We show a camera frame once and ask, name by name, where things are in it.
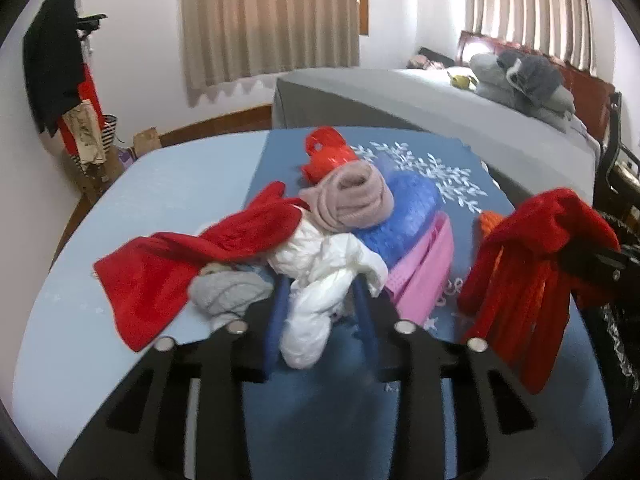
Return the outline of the red knit glove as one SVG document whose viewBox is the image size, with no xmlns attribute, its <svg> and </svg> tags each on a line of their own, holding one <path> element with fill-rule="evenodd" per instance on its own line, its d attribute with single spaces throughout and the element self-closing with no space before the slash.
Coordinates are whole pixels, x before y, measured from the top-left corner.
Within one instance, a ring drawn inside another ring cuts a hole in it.
<svg viewBox="0 0 640 480">
<path fill-rule="evenodd" d="M 189 284 L 206 264 L 247 262 L 286 242 L 308 205 L 284 193 L 285 184 L 273 181 L 201 234 L 138 236 L 98 260 L 93 270 L 124 344 L 134 352 L 150 344 L 182 310 Z"/>
<path fill-rule="evenodd" d="M 570 318 L 572 280 L 559 265 L 570 243 L 620 250 L 612 228 L 574 191 L 529 198 L 482 240 L 458 297 L 483 339 L 531 394 L 549 380 Z"/>
</svg>

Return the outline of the orange foam net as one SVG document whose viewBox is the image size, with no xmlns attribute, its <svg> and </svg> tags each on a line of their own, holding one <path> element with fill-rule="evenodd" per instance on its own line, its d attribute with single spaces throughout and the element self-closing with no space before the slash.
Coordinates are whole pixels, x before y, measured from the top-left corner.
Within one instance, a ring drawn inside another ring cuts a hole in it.
<svg viewBox="0 0 640 480">
<path fill-rule="evenodd" d="M 478 226 L 480 227 L 480 236 L 484 240 L 504 219 L 503 214 L 498 212 L 484 210 L 478 217 Z"/>
</svg>

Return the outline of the grey knit glove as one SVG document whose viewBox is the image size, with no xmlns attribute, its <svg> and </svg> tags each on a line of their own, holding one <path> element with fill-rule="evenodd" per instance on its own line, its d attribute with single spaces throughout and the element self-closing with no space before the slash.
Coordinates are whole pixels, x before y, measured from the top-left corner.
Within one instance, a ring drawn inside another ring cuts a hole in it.
<svg viewBox="0 0 640 480">
<path fill-rule="evenodd" d="M 216 332 L 240 320 L 251 304 L 269 298 L 273 289 L 273 279 L 261 268 L 212 262 L 191 281 L 188 296 L 208 319 L 210 331 Z"/>
</svg>

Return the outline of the blue plastic bag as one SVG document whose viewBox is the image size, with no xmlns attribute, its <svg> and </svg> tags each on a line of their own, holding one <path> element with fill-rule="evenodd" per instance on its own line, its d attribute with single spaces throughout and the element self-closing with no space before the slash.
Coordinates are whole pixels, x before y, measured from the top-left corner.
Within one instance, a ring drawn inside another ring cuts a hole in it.
<svg viewBox="0 0 640 480">
<path fill-rule="evenodd" d="M 352 232 L 391 269 L 430 227 L 442 206 L 436 184 L 412 171 L 393 171 L 386 180 L 395 205 L 390 216 L 372 228 Z"/>
</svg>

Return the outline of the white paper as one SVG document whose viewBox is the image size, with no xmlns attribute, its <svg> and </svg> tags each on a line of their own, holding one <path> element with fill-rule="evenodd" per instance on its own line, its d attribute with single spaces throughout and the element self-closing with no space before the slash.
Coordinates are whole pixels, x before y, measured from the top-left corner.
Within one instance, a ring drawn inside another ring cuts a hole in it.
<svg viewBox="0 0 640 480">
<path fill-rule="evenodd" d="M 274 272 L 292 280 L 280 352 L 294 370 L 306 370 L 319 361 L 358 275 L 364 276 L 373 297 L 382 292 L 388 277 L 383 259 L 354 234 L 323 231 L 306 214 L 266 260 Z"/>
</svg>

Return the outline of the pink cloth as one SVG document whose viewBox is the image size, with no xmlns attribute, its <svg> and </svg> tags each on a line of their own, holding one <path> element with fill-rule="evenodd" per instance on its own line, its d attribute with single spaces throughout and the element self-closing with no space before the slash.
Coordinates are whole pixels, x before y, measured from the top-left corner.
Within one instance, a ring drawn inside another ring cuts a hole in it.
<svg viewBox="0 0 640 480">
<path fill-rule="evenodd" d="M 395 206 L 380 170 L 365 160 L 339 166 L 298 196 L 309 206 L 312 220 L 331 233 L 377 226 Z"/>
</svg>

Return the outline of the red plastic bag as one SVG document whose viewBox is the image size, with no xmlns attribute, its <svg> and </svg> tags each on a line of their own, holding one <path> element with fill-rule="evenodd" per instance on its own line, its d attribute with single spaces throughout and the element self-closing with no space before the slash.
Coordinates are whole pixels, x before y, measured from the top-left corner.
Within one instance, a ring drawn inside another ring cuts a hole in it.
<svg viewBox="0 0 640 480">
<path fill-rule="evenodd" d="M 335 168 L 358 159 L 341 133 L 328 126 L 314 129 L 306 136 L 305 151 L 309 162 L 302 167 L 302 174 L 312 184 Z"/>
</svg>

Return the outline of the grey folded duvet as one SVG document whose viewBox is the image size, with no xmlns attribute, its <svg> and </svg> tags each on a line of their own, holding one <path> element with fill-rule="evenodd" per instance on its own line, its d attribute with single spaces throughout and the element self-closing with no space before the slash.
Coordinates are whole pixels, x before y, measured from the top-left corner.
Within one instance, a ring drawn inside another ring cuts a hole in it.
<svg viewBox="0 0 640 480">
<path fill-rule="evenodd" d="M 505 50 L 473 55 L 469 66 L 478 96 L 567 133 L 575 116 L 574 96 L 548 58 Z"/>
</svg>

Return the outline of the red wooden headboard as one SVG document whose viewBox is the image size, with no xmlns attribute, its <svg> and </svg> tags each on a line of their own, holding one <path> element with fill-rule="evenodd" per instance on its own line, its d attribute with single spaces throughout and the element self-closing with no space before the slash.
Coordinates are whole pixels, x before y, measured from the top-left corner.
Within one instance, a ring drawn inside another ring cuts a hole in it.
<svg viewBox="0 0 640 480">
<path fill-rule="evenodd" d="M 611 96 L 615 87 L 599 77 L 591 76 L 585 70 L 578 70 L 559 58 L 543 54 L 532 48 L 502 39 L 466 32 L 460 34 L 456 61 L 459 65 L 468 65 L 477 53 L 500 54 L 504 50 L 517 50 L 521 53 L 542 55 L 554 64 L 564 78 L 564 86 L 572 92 L 576 115 L 586 125 L 590 136 L 602 141 L 610 124 Z"/>
</svg>

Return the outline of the yellow plush toy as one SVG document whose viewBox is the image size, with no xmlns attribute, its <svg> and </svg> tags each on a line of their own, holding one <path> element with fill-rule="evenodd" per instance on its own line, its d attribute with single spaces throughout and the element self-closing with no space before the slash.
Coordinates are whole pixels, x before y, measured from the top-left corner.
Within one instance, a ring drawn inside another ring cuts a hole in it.
<svg viewBox="0 0 640 480">
<path fill-rule="evenodd" d="M 473 76 L 468 75 L 451 75 L 449 74 L 450 84 L 460 90 L 473 91 L 478 81 Z"/>
</svg>

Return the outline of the pink bag on bed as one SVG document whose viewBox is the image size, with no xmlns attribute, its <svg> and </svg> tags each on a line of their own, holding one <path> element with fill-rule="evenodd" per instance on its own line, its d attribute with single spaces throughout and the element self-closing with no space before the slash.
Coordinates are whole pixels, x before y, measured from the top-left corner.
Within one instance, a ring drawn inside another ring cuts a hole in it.
<svg viewBox="0 0 640 480">
<path fill-rule="evenodd" d="M 422 47 L 407 62 L 408 68 L 417 68 L 418 70 L 427 70 L 429 67 L 449 68 L 455 65 L 456 62 L 452 58 L 426 47 Z"/>
</svg>

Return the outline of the brown paper bag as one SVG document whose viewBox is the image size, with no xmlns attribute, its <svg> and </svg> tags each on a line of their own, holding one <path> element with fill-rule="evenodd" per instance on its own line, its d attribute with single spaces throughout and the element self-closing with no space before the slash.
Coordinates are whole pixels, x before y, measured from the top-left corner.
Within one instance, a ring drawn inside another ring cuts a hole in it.
<svg viewBox="0 0 640 480">
<path fill-rule="evenodd" d="M 160 150 L 162 147 L 160 136 L 155 127 L 136 133 L 132 139 L 132 149 L 136 158 L 140 158 L 152 151 Z"/>
</svg>

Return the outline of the striped basket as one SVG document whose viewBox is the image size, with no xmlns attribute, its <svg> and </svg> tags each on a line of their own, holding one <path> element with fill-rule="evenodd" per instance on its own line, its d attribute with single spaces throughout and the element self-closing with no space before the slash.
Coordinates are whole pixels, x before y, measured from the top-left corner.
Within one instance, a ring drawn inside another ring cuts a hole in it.
<svg viewBox="0 0 640 480">
<path fill-rule="evenodd" d="M 114 142 L 116 138 L 116 129 L 117 129 L 117 117 L 112 114 L 105 114 L 104 118 L 104 126 L 102 128 L 102 142 L 103 147 L 108 150 Z"/>
</svg>

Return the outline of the beige tote bag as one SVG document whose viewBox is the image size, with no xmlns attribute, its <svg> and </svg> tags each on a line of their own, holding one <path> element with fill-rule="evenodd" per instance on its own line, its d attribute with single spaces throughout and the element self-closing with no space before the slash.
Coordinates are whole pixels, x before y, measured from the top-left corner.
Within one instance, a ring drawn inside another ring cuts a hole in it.
<svg viewBox="0 0 640 480">
<path fill-rule="evenodd" d="M 62 116 L 60 130 L 65 147 L 81 165 L 102 165 L 105 148 L 99 116 L 90 100 L 83 100 Z"/>
</svg>

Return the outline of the red hanging bag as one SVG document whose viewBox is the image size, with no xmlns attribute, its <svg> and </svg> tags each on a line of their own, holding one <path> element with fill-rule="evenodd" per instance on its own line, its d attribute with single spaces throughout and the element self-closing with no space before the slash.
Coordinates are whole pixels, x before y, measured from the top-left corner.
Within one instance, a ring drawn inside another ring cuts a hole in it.
<svg viewBox="0 0 640 480">
<path fill-rule="evenodd" d="M 87 64 L 84 75 L 85 80 L 78 86 L 80 103 L 58 120 L 58 131 L 68 154 L 78 157 L 82 164 L 101 165 L 105 160 L 105 119 Z"/>
</svg>

